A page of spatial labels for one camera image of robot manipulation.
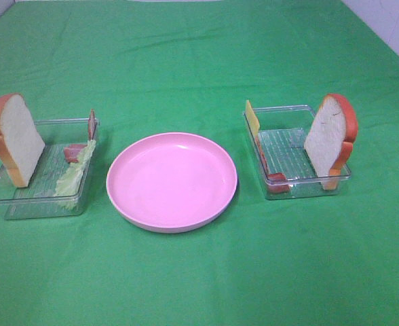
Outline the toy lettuce leaf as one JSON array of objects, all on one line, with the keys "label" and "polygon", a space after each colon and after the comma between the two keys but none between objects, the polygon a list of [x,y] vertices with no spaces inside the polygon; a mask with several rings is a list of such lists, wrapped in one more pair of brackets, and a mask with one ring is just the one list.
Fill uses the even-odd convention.
[{"label": "toy lettuce leaf", "polygon": [[90,161],[95,147],[96,141],[93,139],[79,153],[79,162],[69,163],[67,170],[56,182],[55,196],[67,197],[78,194],[85,167]]}]

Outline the toy bread slice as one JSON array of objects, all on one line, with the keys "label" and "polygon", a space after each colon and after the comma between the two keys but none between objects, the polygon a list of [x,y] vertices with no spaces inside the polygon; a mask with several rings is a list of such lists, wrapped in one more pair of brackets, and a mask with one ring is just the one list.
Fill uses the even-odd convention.
[{"label": "toy bread slice", "polygon": [[324,97],[304,142],[304,149],[323,189],[332,191],[348,161],[358,134],[356,112],[341,94]]},{"label": "toy bread slice", "polygon": [[27,187],[45,143],[21,94],[0,97],[0,159],[15,187]]}]

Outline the clear plastic tray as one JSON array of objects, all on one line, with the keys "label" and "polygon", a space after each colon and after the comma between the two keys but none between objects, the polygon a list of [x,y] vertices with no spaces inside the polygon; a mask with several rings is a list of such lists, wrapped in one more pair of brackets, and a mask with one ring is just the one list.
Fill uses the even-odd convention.
[{"label": "clear plastic tray", "polygon": [[343,181],[351,177],[348,165],[341,169],[336,189],[323,189],[322,178],[316,175],[310,159],[304,149],[305,138],[311,128],[316,112],[308,105],[253,108],[260,123],[259,136],[265,152],[269,172],[285,174],[287,181],[272,181],[272,184],[288,184],[290,191],[282,194],[267,192],[267,177],[263,170],[260,154],[251,133],[248,121],[243,113],[247,127],[248,141],[251,143],[251,155],[257,166],[257,176],[263,195],[267,200],[310,198],[330,196],[339,193]]},{"label": "clear plastic tray", "polygon": [[94,159],[84,166],[75,194],[57,196],[56,182],[69,167],[64,148],[87,144],[88,118],[37,120],[35,126],[45,142],[45,149],[28,187],[15,187],[6,169],[0,167],[0,216],[12,220],[82,214],[88,201]]}]

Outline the left clear plastic tray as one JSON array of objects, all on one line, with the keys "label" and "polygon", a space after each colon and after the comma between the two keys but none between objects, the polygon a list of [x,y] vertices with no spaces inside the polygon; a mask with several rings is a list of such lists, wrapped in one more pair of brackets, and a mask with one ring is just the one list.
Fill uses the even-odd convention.
[{"label": "left clear plastic tray", "polygon": [[15,187],[6,169],[0,167],[0,216],[12,220],[82,214],[88,201],[94,159],[84,166],[75,194],[57,196],[56,182],[69,167],[64,148],[87,144],[88,118],[37,120],[35,126],[45,142],[45,149],[28,187]]}]

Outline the pink round plate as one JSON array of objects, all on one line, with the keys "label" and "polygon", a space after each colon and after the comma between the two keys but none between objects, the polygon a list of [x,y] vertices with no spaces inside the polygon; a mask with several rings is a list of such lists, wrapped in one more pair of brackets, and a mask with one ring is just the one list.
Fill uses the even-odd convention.
[{"label": "pink round plate", "polygon": [[197,134],[167,132],[124,149],[107,173],[108,197],[130,223],[180,233],[216,219],[238,186],[231,156]]}]

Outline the toy bacon strip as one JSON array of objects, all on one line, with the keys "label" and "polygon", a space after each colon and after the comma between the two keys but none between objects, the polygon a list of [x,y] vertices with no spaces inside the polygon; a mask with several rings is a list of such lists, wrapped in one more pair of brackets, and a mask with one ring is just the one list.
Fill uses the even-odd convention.
[{"label": "toy bacon strip", "polygon": [[288,184],[272,184],[272,181],[287,181],[287,178],[284,173],[279,172],[279,173],[270,173],[269,172],[269,167],[267,163],[267,159],[265,157],[265,152],[263,151],[263,148],[261,146],[261,142],[259,139],[259,136],[255,136],[255,143],[256,147],[259,151],[260,154],[260,160],[261,164],[263,167],[263,170],[265,172],[265,176],[267,177],[267,192],[269,194],[282,194],[290,191],[290,186]]},{"label": "toy bacon strip", "polygon": [[71,144],[63,149],[64,158],[68,163],[78,163],[79,153],[88,146],[88,143],[94,139],[96,129],[96,118],[93,109],[90,110],[88,118],[88,142],[87,144]]}]

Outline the yellow toy cheese slice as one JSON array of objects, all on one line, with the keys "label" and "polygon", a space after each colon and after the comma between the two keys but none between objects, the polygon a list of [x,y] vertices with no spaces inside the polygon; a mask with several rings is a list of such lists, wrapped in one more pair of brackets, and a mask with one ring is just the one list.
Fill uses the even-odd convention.
[{"label": "yellow toy cheese slice", "polygon": [[260,130],[260,123],[249,100],[246,101],[245,116],[251,133],[256,135]]}]

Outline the green tablecloth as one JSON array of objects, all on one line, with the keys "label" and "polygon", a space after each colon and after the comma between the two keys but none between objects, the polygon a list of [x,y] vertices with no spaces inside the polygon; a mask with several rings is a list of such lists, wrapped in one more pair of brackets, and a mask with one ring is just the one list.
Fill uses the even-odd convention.
[{"label": "green tablecloth", "polygon": [[[0,325],[399,325],[399,57],[340,1],[23,1],[0,17],[0,96],[100,119],[82,215],[0,217]],[[359,132],[336,196],[266,200],[242,112],[345,95]],[[185,234],[110,203],[150,134],[221,144],[239,187]]]}]

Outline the right clear plastic tray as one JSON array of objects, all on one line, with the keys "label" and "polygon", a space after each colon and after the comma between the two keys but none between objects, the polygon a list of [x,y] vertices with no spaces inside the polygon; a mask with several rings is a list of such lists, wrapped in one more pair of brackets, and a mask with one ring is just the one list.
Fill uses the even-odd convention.
[{"label": "right clear plastic tray", "polygon": [[351,177],[348,165],[341,169],[336,189],[323,189],[322,178],[316,175],[310,159],[304,149],[305,138],[311,128],[316,112],[308,105],[253,108],[260,123],[259,136],[265,152],[269,172],[285,174],[287,181],[272,181],[272,184],[288,184],[290,191],[282,194],[267,192],[267,177],[263,170],[260,154],[251,133],[248,121],[243,113],[247,127],[248,141],[251,143],[251,155],[257,166],[257,176],[263,195],[267,200],[310,198],[330,196],[339,193],[343,181]]}]

